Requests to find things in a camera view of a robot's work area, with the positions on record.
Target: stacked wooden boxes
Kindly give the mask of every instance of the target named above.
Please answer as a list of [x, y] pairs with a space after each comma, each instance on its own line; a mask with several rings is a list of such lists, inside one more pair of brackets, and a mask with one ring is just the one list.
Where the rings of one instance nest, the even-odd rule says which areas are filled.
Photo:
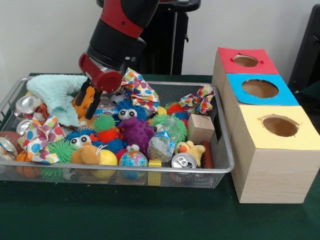
[[264, 50], [219, 48], [221, 96], [240, 203], [303, 203], [320, 167], [320, 136]]

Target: purple squishy ball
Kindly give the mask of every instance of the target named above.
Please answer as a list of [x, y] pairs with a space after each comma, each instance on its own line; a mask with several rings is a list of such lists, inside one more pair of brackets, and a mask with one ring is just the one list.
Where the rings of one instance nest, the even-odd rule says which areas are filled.
[[141, 120], [133, 116], [129, 119], [123, 120], [118, 128], [124, 129], [122, 132], [123, 141], [132, 146], [136, 144], [140, 148], [140, 152], [143, 153], [147, 158], [147, 149], [149, 146], [149, 140], [155, 135], [154, 128], [149, 125], [149, 122]]

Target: white wall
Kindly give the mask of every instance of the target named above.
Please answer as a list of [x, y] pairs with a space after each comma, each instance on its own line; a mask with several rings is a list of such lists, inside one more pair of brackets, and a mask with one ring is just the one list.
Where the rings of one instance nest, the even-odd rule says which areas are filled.
[[287, 82], [319, 0], [202, 0], [189, 13], [183, 74], [212, 75], [217, 47], [266, 49]]
[[[285, 80], [317, 0], [202, 0], [189, 14], [183, 74], [211, 75], [218, 46], [267, 49]], [[79, 73], [95, 0], [0, 0], [0, 100], [30, 72]]]

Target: blue paper top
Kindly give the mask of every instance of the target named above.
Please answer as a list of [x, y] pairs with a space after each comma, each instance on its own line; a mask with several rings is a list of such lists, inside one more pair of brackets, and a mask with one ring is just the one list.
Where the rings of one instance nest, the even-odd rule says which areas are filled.
[[[238, 74], [228, 73], [232, 90], [239, 102], [251, 105], [281, 105], [299, 106], [296, 98], [289, 90], [287, 84], [278, 74]], [[249, 80], [261, 80], [273, 84], [278, 88], [279, 93], [274, 97], [259, 98], [244, 91], [242, 85]]]

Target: polka dot fabric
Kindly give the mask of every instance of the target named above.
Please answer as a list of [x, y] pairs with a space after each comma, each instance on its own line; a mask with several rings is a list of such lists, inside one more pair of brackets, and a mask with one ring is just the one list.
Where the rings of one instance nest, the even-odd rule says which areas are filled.
[[210, 85], [201, 87], [197, 93], [191, 93], [180, 99], [179, 105], [191, 114], [200, 113], [206, 115], [212, 110], [211, 100], [215, 95], [215, 90]]
[[160, 103], [158, 94], [141, 74], [131, 68], [126, 70], [119, 91], [125, 91], [131, 97], [134, 105], [140, 105], [152, 113], [157, 112]]
[[59, 161], [55, 153], [50, 153], [48, 144], [63, 139], [66, 135], [58, 123], [56, 116], [50, 116], [41, 125], [37, 119], [25, 130], [18, 143], [26, 150], [27, 157], [33, 162], [53, 164]]

